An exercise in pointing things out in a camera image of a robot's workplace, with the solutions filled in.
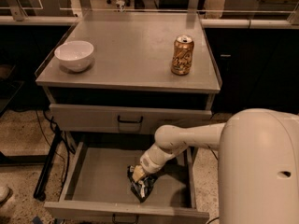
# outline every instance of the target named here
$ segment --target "gold can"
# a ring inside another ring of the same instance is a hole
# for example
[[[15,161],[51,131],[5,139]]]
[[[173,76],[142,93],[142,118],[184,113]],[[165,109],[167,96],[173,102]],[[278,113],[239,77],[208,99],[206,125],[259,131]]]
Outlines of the gold can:
[[[192,65],[193,39],[189,35],[179,35],[175,40],[175,51],[171,71],[177,75],[187,75]]]

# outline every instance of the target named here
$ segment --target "drawer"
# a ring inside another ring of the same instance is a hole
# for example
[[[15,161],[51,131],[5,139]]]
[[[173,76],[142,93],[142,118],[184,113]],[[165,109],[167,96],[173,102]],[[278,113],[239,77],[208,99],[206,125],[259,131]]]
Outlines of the drawer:
[[[207,124],[208,110],[163,109],[100,105],[50,105],[64,131],[153,134],[164,124],[182,128]]]
[[[134,135],[102,144],[80,142],[59,202],[45,202],[56,218],[139,224],[204,224],[209,214],[196,209],[191,151],[169,161],[154,189],[140,203],[130,191],[127,166],[137,165],[150,147]]]

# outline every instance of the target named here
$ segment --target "brown can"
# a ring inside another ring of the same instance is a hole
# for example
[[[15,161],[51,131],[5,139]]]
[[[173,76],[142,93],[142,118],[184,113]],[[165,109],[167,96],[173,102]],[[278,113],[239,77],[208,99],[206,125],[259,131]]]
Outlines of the brown can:
[[[177,75],[187,75],[192,65],[193,39],[189,35],[179,35],[175,40],[175,52],[171,71]]]

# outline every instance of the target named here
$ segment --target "bowl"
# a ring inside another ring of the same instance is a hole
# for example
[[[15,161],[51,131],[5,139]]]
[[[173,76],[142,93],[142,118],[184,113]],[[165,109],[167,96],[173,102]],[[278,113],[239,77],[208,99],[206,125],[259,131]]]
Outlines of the bowl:
[[[54,54],[62,66],[80,72],[93,60],[93,44],[87,41],[68,41],[59,46]]]

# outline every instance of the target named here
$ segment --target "black metal leg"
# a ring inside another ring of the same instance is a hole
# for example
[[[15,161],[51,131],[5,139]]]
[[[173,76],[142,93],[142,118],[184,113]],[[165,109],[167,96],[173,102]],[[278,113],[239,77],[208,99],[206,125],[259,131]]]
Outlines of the black metal leg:
[[[37,185],[36,185],[36,190],[34,193],[34,198],[38,199],[39,201],[44,201],[46,198],[45,195],[45,187],[48,181],[48,177],[49,177],[49,173],[50,173],[50,169],[51,169],[51,165],[52,165],[52,160],[53,157],[55,155],[55,151],[57,146],[59,145],[59,143],[62,141],[62,137],[61,137],[61,131],[58,128],[58,126],[56,126],[55,128],[55,136],[54,139],[52,141],[52,144],[50,146],[50,151],[48,153],[48,156],[46,158],[43,170],[40,174],[40,177],[38,179]]]

